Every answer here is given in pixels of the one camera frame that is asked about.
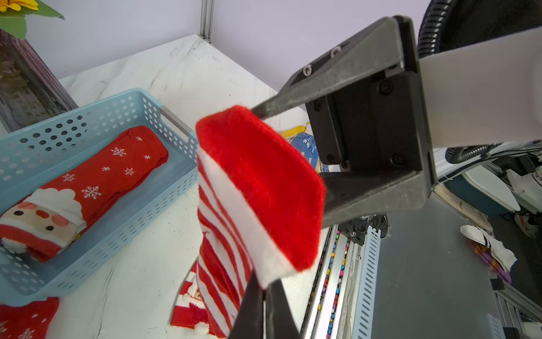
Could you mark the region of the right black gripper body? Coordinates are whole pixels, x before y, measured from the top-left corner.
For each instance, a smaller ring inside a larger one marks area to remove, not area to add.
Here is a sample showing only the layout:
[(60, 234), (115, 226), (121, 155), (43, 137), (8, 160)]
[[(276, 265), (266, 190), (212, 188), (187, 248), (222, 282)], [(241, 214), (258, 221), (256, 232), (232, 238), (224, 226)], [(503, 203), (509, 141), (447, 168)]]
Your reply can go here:
[(320, 159), (353, 171), (429, 168), (421, 77), (371, 76), (306, 105)]

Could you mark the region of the red snowflake santa sock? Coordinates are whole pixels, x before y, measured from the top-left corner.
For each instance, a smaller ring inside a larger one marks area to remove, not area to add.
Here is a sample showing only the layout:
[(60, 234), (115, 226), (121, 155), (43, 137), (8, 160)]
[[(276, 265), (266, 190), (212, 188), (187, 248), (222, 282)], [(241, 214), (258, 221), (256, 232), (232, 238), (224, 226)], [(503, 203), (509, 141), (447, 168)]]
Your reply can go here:
[(168, 158), (167, 149), (148, 127), (122, 132), (93, 157), (6, 210), (1, 215), (1, 246), (49, 261)]

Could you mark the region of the red white striped sock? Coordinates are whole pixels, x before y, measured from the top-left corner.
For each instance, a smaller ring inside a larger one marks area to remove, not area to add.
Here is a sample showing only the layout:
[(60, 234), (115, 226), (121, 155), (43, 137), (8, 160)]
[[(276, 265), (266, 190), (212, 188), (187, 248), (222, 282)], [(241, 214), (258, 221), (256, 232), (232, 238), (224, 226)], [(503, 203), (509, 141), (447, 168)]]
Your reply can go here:
[(169, 324), (191, 329), (198, 334), (214, 336), (206, 307), (196, 281), (196, 263), (187, 273), (179, 289)]
[(196, 283), (210, 326), (230, 335), (251, 277), (259, 288), (311, 268), (325, 185), (280, 134), (242, 106), (199, 120)]

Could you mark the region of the light blue plastic basket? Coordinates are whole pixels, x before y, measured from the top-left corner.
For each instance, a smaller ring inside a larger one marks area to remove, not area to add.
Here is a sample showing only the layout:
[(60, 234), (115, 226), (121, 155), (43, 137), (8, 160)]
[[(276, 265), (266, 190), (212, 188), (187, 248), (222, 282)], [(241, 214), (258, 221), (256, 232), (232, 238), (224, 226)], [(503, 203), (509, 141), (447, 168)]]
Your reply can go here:
[(75, 290), (197, 182), (197, 146), (138, 88), (1, 137), (1, 303)]

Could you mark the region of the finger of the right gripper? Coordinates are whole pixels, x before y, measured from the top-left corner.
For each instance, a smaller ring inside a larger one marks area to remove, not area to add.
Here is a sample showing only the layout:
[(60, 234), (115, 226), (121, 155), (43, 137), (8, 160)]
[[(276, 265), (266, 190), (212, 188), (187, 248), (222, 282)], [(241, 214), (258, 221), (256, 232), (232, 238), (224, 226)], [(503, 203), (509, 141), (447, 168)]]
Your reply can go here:
[(384, 17), (372, 23), (297, 71), (252, 113), (269, 119), (399, 64), (404, 59), (399, 25), (406, 19)]
[(322, 173), (326, 187), (322, 227), (362, 216), (421, 209), (436, 183), (435, 176), (433, 169)]

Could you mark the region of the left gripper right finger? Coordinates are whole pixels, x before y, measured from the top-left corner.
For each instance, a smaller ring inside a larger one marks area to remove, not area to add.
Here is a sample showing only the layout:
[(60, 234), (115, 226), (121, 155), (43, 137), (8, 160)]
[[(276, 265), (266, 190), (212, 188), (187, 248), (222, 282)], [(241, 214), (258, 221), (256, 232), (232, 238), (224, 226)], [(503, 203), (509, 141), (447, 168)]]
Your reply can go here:
[(281, 280), (265, 291), (265, 335), (267, 339), (300, 339)]

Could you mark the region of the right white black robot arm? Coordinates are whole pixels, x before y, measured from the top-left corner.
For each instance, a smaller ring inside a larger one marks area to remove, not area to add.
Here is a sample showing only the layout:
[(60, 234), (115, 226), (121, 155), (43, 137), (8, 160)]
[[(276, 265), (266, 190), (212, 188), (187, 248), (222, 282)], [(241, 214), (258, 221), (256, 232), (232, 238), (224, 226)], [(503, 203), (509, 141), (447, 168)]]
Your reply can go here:
[(541, 6), (432, 1), (418, 31), (384, 17), (298, 70), (253, 109), (269, 119), (303, 105), (320, 153), (324, 226), (419, 209), (453, 162), (541, 138)]

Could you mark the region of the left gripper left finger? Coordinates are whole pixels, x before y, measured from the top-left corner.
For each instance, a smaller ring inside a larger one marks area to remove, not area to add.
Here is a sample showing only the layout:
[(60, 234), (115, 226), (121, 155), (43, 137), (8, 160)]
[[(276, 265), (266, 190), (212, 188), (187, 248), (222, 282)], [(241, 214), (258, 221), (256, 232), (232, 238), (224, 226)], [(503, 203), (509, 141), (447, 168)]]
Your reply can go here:
[(265, 292), (261, 289), (255, 272), (251, 273), (244, 299), (228, 339), (263, 339)]

